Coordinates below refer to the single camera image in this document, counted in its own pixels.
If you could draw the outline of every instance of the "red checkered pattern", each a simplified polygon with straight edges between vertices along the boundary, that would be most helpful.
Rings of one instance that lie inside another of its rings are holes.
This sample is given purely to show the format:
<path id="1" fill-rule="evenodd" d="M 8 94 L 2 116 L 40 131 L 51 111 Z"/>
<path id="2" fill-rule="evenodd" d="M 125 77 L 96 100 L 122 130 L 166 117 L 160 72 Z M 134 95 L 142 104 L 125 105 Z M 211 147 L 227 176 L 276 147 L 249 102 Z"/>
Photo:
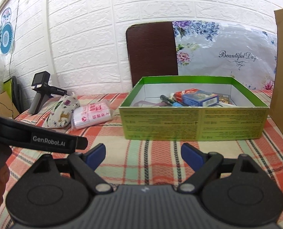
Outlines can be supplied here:
<path id="1" fill-rule="evenodd" d="M 255 91 L 255 93 L 269 105 L 271 91 Z M 109 100 L 111 108 L 115 110 L 113 120 L 77 131 L 72 131 L 70 126 L 58 131 L 87 137 L 88 147 L 81 152 L 88 151 L 98 143 L 106 145 L 107 156 L 96 172 L 109 183 L 178 185 L 193 174 L 193 170 L 181 158 L 180 146 L 183 142 L 126 140 L 117 109 L 126 96 L 127 94 L 108 94 L 79 97 L 81 105 L 103 99 Z M 41 126 L 56 101 L 57 99 L 54 98 L 49 100 L 38 115 L 30 116 L 25 112 L 17 119 Z M 270 117 L 259 139 L 189 143 L 203 152 L 217 151 L 229 158 L 237 158 L 241 153 L 249 154 L 283 191 L 283 135 Z M 13 154 L 7 162 L 11 176 L 6 186 L 5 196 L 44 153 L 13 148 Z M 66 157 L 59 153 L 52 153 L 52 155 L 54 158 Z M 283 228 L 283 212 L 278 223 Z M 0 208 L 0 229 L 9 228 L 11 224 L 9 214 L 3 205 Z"/>

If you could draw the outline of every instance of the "pink flower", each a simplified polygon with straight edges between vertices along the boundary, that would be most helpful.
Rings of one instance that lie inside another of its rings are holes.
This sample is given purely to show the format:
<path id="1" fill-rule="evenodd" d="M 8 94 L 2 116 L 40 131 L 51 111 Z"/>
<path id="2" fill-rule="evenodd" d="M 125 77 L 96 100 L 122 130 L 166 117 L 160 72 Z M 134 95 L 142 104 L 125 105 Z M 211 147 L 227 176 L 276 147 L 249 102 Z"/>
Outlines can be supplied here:
<path id="1" fill-rule="evenodd" d="M 184 63 L 184 62 L 189 62 L 190 58 L 189 58 L 189 54 L 186 52 L 178 52 L 178 59 Z"/>
<path id="2" fill-rule="evenodd" d="M 273 83 L 272 81 L 269 81 L 269 82 L 265 85 L 264 89 L 273 89 L 273 85 L 274 85 L 274 83 Z"/>

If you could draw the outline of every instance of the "floral plastic sheet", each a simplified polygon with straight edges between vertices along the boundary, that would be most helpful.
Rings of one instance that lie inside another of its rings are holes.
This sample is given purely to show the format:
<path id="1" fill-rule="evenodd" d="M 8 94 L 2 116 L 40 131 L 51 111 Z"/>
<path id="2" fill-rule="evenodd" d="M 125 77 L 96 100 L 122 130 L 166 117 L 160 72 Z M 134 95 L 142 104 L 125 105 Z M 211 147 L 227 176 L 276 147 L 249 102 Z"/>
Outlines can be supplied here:
<path id="1" fill-rule="evenodd" d="M 236 23 L 174 21 L 179 75 L 231 76 L 249 89 L 272 89 L 277 36 Z"/>

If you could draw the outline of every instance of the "device screen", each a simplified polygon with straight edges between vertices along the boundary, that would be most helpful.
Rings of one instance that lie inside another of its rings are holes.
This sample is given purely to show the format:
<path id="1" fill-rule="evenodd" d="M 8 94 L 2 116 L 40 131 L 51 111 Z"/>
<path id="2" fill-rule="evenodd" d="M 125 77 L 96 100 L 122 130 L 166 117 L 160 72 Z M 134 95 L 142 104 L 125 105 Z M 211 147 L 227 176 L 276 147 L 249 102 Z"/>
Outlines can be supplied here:
<path id="1" fill-rule="evenodd" d="M 43 76 L 44 76 L 44 73 L 35 74 L 32 85 L 42 83 Z"/>

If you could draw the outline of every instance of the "black cord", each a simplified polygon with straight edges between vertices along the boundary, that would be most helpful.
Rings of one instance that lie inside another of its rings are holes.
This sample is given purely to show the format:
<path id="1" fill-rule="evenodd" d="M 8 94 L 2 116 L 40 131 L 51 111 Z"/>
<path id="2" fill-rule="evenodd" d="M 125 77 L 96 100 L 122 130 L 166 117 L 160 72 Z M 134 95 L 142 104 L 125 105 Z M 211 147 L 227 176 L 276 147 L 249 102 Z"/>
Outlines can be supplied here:
<path id="1" fill-rule="evenodd" d="M 17 4 L 17 14 L 16 14 L 16 22 L 15 22 L 15 29 L 14 29 L 13 40 L 15 40 L 15 34 L 16 34 L 16 27 L 17 27 L 17 19 L 18 19 L 18 8 L 19 8 L 19 2 L 20 2 L 20 0 L 18 0 L 18 4 Z M 12 62 L 13 51 L 14 51 L 14 49 L 12 49 L 12 52 L 11 52 L 11 58 L 10 58 L 10 64 L 9 64 L 9 77 L 10 77 L 11 92 L 12 92 L 12 82 L 11 82 L 11 62 Z M 13 117 L 14 117 L 14 108 L 13 108 L 13 97 L 12 97 L 12 118 L 13 118 Z"/>
<path id="2" fill-rule="evenodd" d="M 13 110 L 9 109 L 6 105 L 4 105 L 8 110 L 12 111 L 12 114 L 13 114 Z"/>

